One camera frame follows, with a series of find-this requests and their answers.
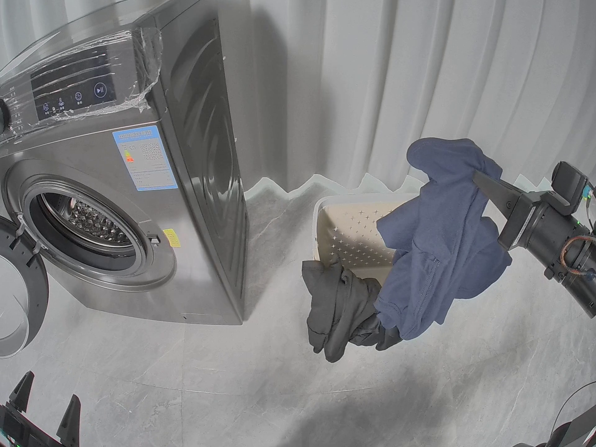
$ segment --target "control knob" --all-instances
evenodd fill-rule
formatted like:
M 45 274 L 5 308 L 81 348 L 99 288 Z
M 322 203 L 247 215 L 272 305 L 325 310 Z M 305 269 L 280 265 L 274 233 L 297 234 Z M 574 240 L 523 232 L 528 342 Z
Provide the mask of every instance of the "control knob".
M 0 133 L 8 129 L 10 125 L 10 110 L 8 105 L 0 98 Z

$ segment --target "gray tile floor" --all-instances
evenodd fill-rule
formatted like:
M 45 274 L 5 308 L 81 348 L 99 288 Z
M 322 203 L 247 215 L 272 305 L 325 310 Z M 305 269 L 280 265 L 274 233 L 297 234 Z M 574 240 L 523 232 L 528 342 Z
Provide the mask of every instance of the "gray tile floor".
M 178 325 L 84 308 L 52 283 L 45 324 L 0 361 L 0 400 L 36 375 L 29 416 L 50 433 L 72 393 L 88 446 L 504 446 L 546 441 L 568 394 L 596 379 L 590 320 L 515 250 L 487 292 L 456 301 L 443 326 L 379 353 L 349 346 L 329 364 L 306 338 L 315 183 L 288 200 L 249 200 L 247 314 L 241 327 Z M 560 422 L 596 402 L 576 396 Z

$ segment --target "laundry basket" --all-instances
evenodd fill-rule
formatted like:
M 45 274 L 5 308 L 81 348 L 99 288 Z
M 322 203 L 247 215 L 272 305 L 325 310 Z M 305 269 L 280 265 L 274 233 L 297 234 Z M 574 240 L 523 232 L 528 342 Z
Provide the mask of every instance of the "laundry basket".
M 377 220 L 417 197 L 415 193 L 349 194 L 320 199 L 312 221 L 313 256 L 329 264 L 338 253 L 344 268 L 360 278 L 389 275 L 395 250 L 388 249 L 377 231 Z

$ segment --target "yellow sticker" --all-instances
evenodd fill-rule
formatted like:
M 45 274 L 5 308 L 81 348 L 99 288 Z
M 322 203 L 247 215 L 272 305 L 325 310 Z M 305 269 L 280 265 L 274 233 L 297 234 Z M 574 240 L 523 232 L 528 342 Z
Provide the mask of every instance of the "yellow sticker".
M 170 242 L 170 247 L 174 247 L 177 249 L 180 248 L 180 240 L 178 239 L 178 236 L 176 235 L 173 228 L 166 228 L 163 231 L 163 233 L 166 234 L 166 237 L 168 237 L 168 242 Z

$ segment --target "star-pattern holes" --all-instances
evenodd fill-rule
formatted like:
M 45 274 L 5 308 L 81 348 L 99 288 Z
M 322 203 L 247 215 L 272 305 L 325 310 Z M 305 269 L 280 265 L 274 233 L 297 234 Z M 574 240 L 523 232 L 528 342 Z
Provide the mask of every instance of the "star-pattern holes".
M 363 208 L 358 212 L 344 211 L 340 214 L 344 221 L 338 220 L 327 229 L 326 242 L 318 241 L 319 247 L 327 250 L 327 255 L 321 253 L 321 259 L 325 261 L 327 258 L 329 261 L 333 253 L 338 253 L 347 268 L 391 265 L 394 251 L 384 247 L 383 239 L 375 226 L 377 220 L 385 215 L 384 212 Z

